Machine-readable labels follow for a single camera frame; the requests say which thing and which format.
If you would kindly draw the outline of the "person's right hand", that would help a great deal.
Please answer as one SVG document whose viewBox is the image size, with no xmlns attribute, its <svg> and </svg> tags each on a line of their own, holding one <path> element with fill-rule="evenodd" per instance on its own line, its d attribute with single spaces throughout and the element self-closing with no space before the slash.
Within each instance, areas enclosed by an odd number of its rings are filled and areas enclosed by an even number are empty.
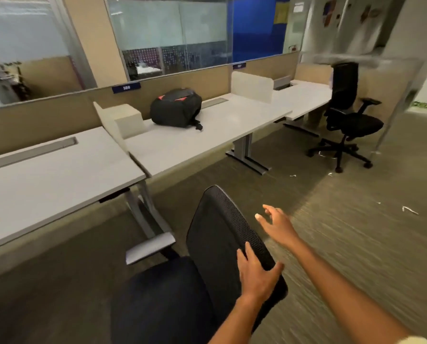
<svg viewBox="0 0 427 344">
<path fill-rule="evenodd" d="M 290 251 L 301 243 L 301 239 L 296 233 L 289 216 L 280 208 L 275 208 L 270 205 L 263 204 L 265 214 L 274 216 L 275 233 L 267 233 L 274 241 L 284 246 Z"/>
</svg>

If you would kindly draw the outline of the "person's left hand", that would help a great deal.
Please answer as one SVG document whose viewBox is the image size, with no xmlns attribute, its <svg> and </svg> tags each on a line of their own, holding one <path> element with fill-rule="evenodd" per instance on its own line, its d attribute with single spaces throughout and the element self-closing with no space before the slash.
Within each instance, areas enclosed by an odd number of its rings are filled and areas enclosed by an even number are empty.
<svg viewBox="0 0 427 344">
<path fill-rule="evenodd" d="M 262 299 L 263 304 L 271 296 L 278 281 L 269 281 L 251 244 L 245 243 L 245 252 L 237 250 L 237 264 L 241 281 L 241 295 Z"/>
</svg>

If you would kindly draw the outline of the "black mesh-back office chair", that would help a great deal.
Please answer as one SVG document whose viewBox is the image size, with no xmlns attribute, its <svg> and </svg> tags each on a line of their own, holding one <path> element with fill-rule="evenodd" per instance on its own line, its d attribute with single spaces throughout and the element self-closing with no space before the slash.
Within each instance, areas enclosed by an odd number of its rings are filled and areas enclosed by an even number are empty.
<svg viewBox="0 0 427 344">
<path fill-rule="evenodd" d="M 208 344 L 241 296 L 237 250 L 249 242 L 264 270 L 276 262 L 229 196 L 206 189 L 190 223 L 188 256 L 167 260 L 125 282 L 111 301 L 112 344 Z M 252 334 L 287 295 L 281 275 Z"/>
</svg>

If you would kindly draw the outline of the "person's left forearm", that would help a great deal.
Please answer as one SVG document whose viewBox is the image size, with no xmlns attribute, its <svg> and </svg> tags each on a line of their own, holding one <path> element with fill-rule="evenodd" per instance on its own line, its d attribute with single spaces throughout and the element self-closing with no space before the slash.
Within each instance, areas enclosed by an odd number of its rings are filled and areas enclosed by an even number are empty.
<svg viewBox="0 0 427 344">
<path fill-rule="evenodd" d="M 208 344 L 249 344 L 262 299 L 241 295 Z"/>
</svg>

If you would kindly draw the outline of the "person's right forearm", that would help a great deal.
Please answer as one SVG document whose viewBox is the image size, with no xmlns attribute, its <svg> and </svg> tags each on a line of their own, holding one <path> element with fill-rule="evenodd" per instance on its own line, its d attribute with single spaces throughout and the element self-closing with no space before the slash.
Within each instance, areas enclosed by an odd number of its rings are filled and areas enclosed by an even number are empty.
<svg viewBox="0 0 427 344">
<path fill-rule="evenodd" d="M 318 255 L 307 243 L 292 254 L 355 344 L 396 344 L 412 332 Z"/>
</svg>

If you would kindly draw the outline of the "grey desk leg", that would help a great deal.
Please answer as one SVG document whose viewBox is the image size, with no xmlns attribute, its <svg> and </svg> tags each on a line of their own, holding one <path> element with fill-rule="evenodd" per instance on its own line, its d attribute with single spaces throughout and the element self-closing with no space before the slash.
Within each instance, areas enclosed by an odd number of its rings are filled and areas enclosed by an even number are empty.
<svg viewBox="0 0 427 344">
<path fill-rule="evenodd" d="M 265 167 L 252 158 L 252 133 L 249 133 L 242 138 L 239 138 L 233 142 L 233 149 L 228 150 L 225 154 L 251 170 L 264 175 L 270 168 Z"/>
<path fill-rule="evenodd" d="M 136 264 L 155 254 L 161 254 L 167 260 L 179 258 L 180 255 L 173 249 L 176 243 L 173 231 L 155 207 L 147 182 L 141 180 L 136 186 L 138 194 L 129 190 L 125 198 L 146 240 L 126 251 L 126 265 Z"/>
</svg>

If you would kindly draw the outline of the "dark desk leg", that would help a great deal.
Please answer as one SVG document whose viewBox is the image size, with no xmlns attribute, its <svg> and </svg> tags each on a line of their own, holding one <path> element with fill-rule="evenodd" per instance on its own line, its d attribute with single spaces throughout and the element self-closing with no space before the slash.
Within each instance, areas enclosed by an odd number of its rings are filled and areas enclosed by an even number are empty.
<svg viewBox="0 0 427 344">
<path fill-rule="evenodd" d="M 314 138 L 320 137 L 320 134 L 318 132 L 310 129 L 307 126 L 305 126 L 304 116 L 302 116 L 296 120 L 286 119 L 283 122 L 283 126 L 289 128 L 291 130 L 297 131 L 297 132 L 302 132 L 302 133 L 307 134 L 307 135 L 314 137 Z"/>
</svg>

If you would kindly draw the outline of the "white desk divider panel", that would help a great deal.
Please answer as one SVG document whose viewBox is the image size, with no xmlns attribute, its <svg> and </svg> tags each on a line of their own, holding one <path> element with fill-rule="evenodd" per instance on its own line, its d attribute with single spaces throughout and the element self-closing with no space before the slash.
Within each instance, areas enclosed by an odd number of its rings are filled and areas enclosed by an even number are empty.
<svg viewBox="0 0 427 344">
<path fill-rule="evenodd" d="M 141 112 L 128 104 L 109 108 L 102 108 L 97 102 L 93 105 L 104 129 L 129 154 L 126 140 L 147 131 Z"/>
<path fill-rule="evenodd" d="M 271 78 L 233 71 L 231 93 L 263 103 L 272 103 L 274 80 Z"/>
</svg>

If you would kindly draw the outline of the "black backpack with red trim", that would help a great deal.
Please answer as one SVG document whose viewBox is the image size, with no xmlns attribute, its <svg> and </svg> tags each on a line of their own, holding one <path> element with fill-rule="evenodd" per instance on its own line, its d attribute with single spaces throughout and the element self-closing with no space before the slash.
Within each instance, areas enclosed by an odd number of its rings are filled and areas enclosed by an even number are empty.
<svg viewBox="0 0 427 344">
<path fill-rule="evenodd" d="M 176 88 L 153 100 L 150 118 L 160 126 L 194 127 L 202 131 L 203 126 L 197 119 L 202 102 L 201 96 L 191 88 Z"/>
</svg>

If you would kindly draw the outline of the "yellow notice board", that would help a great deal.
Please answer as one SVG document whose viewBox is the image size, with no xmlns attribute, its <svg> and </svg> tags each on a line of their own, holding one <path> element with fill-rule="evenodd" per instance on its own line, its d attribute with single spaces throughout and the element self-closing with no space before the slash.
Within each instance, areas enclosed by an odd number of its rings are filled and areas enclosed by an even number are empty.
<svg viewBox="0 0 427 344">
<path fill-rule="evenodd" d="M 290 2 L 276 2 L 274 11 L 274 25 L 287 24 Z"/>
</svg>

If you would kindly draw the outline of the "frosted glass window panel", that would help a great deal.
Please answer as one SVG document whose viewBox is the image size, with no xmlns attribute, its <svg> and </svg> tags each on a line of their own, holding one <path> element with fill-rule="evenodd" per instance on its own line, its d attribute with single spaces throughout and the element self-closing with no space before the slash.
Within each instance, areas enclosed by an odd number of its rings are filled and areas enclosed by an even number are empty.
<svg viewBox="0 0 427 344">
<path fill-rule="evenodd" d="M 0 0 L 0 107 L 96 87 L 64 0 Z"/>
<path fill-rule="evenodd" d="M 232 63 L 234 0 L 106 0 L 130 81 Z"/>
</svg>

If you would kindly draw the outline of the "beige desk partition screen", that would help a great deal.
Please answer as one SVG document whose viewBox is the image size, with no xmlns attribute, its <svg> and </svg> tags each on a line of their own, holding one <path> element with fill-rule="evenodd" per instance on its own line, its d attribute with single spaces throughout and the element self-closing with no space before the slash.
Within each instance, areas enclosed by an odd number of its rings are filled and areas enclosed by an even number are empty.
<svg viewBox="0 0 427 344">
<path fill-rule="evenodd" d="M 299 52 L 246 61 L 248 74 L 278 79 L 294 77 Z M 188 87 L 203 100 L 230 92 L 233 64 L 186 71 L 141 81 L 141 89 L 113 94 L 111 86 L 0 107 L 0 155 L 100 127 L 94 108 L 128 104 L 149 119 L 152 101 L 174 88 Z"/>
</svg>

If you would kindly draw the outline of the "wall poster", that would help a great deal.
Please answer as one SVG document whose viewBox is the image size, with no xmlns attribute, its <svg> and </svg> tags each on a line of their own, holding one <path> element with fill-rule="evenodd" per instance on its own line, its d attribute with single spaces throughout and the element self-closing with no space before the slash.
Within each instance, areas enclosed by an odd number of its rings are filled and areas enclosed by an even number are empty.
<svg viewBox="0 0 427 344">
<path fill-rule="evenodd" d="M 324 4 L 322 20 L 324 28 L 327 28 L 330 25 L 331 17 L 335 12 L 335 8 L 337 5 L 337 0 L 329 0 Z"/>
</svg>

